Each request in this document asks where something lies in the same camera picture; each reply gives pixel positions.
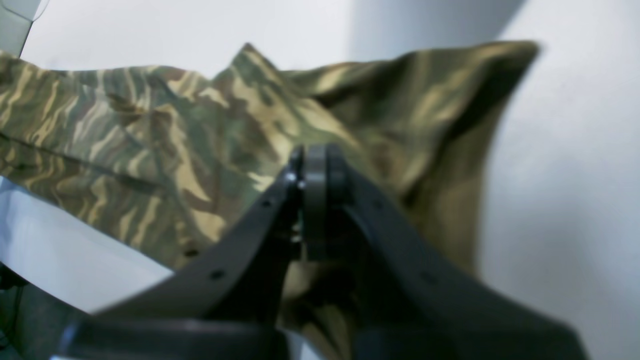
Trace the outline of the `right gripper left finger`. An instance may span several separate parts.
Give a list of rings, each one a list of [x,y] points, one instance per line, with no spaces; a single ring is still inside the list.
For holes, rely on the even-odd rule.
[[[213,249],[157,285],[69,326],[62,360],[289,360],[276,328],[304,150]]]

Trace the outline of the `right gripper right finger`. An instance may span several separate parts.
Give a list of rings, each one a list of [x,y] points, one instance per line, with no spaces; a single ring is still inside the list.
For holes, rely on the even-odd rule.
[[[305,260],[352,278],[354,360],[585,360],[569,326],[507,299],[448,262],[336,145],[302,164]]]

